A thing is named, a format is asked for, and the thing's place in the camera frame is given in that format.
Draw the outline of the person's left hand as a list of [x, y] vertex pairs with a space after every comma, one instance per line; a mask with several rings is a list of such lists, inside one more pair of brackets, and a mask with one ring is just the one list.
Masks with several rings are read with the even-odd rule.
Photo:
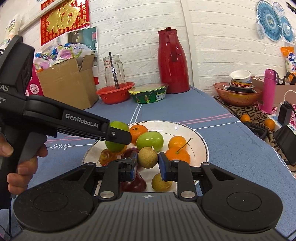
[[31, 159], [21, 162], [16, 173], [7, 175], [8, 190], [13, 195], [20, 195], [27, 190], [29, 182], [38, 169], [38, 157], [44, 158], [48, 155], [47, 147], [43, 144]]

